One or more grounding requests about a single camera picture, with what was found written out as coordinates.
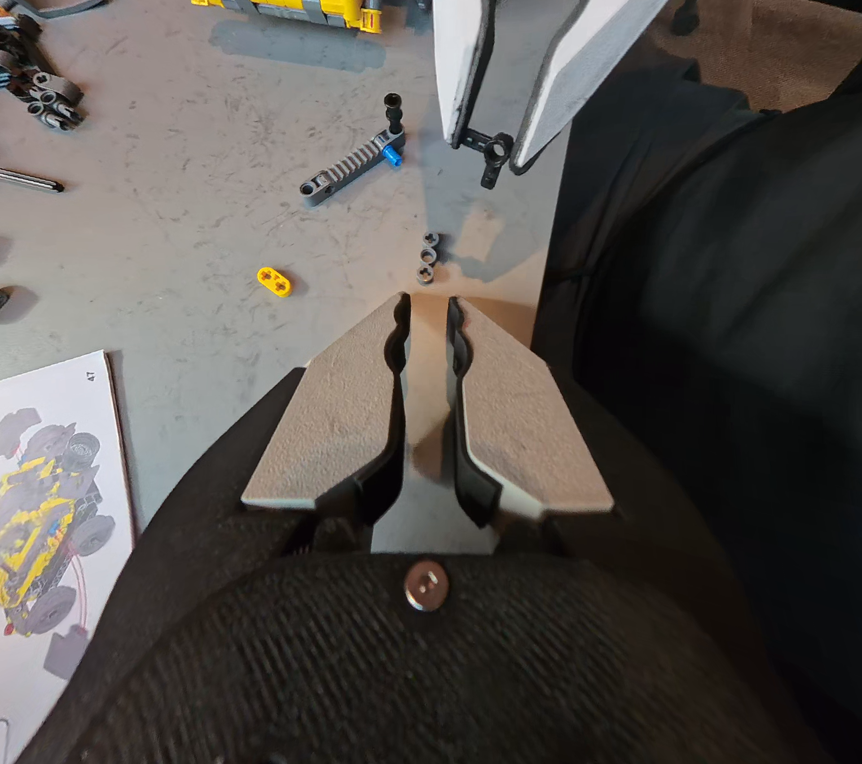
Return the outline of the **grey three-hole thin beam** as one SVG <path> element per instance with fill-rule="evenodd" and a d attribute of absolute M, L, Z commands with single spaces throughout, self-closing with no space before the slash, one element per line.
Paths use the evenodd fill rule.
<path fill-rule="evenodd" d="M 419 266 L 416 280 L 421 286 L 432 285 L 435 281 L 437 266 L 442 263 L 446 253 L 447 235 L 438 231 L 426 231 L 422 235 L 419 249 Z"/>

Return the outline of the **black perpendicular connector piece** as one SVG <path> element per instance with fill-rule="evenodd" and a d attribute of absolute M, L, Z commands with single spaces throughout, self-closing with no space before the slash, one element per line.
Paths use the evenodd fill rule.
<path fill-rule="evenodd" d="M 480 186 L 486 190 L 493 190 L 497 185 L 500 172 L 510 159 L 513 145 L 514 139 L 505 132 L 491 136 L 470 127 L 465 128 L 451 144 L 454 149 L 466 147 L 482 155 L 484 170 Z"/>

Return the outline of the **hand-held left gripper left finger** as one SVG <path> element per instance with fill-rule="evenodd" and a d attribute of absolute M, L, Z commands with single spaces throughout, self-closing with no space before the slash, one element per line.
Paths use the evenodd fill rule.
<path fill-rule="evenodd" d="M 245 507 L 381 520 L 404 482 L 402 372 L 411 300 L 398 293 L 314 357 L 242 493 Z"/>

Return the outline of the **paper instruction booklet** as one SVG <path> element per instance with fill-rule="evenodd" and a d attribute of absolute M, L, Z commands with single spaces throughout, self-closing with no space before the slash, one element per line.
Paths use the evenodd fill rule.
<path fill-rule="evenodd" d="M 63 693 L 135 528 L 103 351 L 1 385 L 2 762 Z"/>

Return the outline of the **grey gear rack piece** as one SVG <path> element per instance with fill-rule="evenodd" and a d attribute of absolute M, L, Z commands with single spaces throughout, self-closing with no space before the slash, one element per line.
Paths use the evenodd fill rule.
<path fill-rule="evenodd" d="M 384 99 L 387 128 L 332 165 L 303 181 L 299 194 L 307 208 L 318 206 L 382 162 L 401 167 L 406 137 L 402 98 L 396 92 Z"/>

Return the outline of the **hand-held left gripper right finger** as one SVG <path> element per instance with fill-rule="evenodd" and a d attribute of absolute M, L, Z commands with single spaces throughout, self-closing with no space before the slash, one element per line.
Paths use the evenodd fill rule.
<path fill-rule="evenodd" d="M 548 365 L 468 300 L 447 306 L 453 483 L 480 528 L 608 514 L 615 501 Z"/>

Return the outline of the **person's dark clothing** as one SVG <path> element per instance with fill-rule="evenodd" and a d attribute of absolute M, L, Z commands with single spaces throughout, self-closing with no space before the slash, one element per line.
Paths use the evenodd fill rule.
<path fill-rule="evenodd" d="M 691 59 L 616 69 L 572 122 L 533 335 L 694 502 L 837 762 L 860 762 L 860 178 L 860 64 L 790 112 Z"/>

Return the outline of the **thin black axle rod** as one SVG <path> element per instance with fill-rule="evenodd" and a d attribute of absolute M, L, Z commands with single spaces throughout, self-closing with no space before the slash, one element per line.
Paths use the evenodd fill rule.
<path fill-rule="evenodd" d="M 56 180 L 49 180 L 35 176 L 28 176 L 13 170 L 1 168 L 1 182 L 18 188 L 27 188 L 43 193 L 60 194 L 65 191 L 65 186 Z"/>

